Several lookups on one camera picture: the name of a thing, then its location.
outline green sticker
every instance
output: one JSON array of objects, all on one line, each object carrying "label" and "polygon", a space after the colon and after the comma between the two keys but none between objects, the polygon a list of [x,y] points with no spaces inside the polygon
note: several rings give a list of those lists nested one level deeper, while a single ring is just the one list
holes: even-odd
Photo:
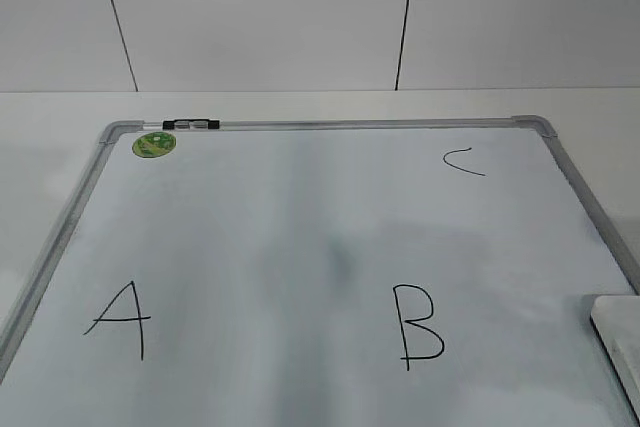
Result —
[{"label": "green sticker", "polygon": [[167,155],[176,147],[176,138],[166,132],[152,132],[138,137],[133,143],[133,153],[138,157],[152,159]]}]

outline whiteboard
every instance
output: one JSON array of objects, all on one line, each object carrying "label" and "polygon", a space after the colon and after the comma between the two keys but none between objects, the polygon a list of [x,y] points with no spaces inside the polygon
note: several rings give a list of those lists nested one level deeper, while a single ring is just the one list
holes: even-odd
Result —
[{"label": "whiteboard", "polygon": [[154,159],[140,135],[2,425],[635,425],[588,322],[633,291],[535,130],[175,131]]}]

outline white table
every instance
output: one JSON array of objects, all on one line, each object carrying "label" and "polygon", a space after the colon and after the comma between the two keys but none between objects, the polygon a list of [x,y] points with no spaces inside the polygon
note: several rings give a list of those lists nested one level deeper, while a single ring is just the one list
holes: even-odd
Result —
[{"label": "white table", "polygon": [[114,120],[548,118],[640,257],[640,89],[0,94],[0,322]]}]

